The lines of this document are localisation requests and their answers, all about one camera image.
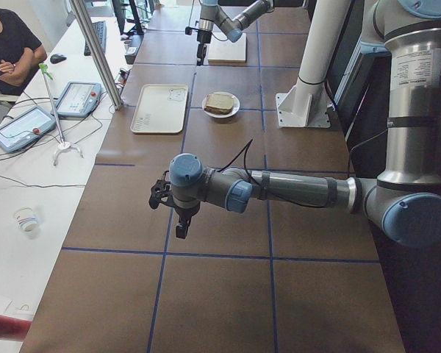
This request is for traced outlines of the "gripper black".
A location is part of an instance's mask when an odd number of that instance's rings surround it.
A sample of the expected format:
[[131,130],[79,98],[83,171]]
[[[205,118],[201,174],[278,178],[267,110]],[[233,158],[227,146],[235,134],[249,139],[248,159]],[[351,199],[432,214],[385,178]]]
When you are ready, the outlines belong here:
[[207,55],[207,44],[211,43],[212,31],[198,29],[197,41],[199,42],[196,52],[196,65],[202,66]]
[[175,211],[179,216],[179,221],[176,225],[176,237],[184,239],[187,237],[188,229],[190,226],[191,218],[200,210],[200,204],[196,204],[193,207],[183,208],[175,206]]

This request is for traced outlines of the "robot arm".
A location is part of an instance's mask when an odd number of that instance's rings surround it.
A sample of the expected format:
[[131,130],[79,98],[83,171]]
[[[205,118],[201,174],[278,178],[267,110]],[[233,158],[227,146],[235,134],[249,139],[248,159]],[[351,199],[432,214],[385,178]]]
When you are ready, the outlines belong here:
[[395,242],[423,247],[441,238],[441,177],[435,167],[441,97],[441,1],[367,1],[361,50],[391,56],[386,166],[375,179],[337,180],[203,167],[193,154],[171,161],[150,205],[178,214],[185,238],[202,202],[241,213],[248,200],[362,211]]
[[243,30],[265,13],[274,11],[274,1],[258,0],[243,10],[239,15],[230,18],[219,5],[218,1],[202,1],[200,18],[197,28],[198,49],[196,64],[202,66],[207,53],[207,45],[211,43],[214,26],[232,43],[237,42]]

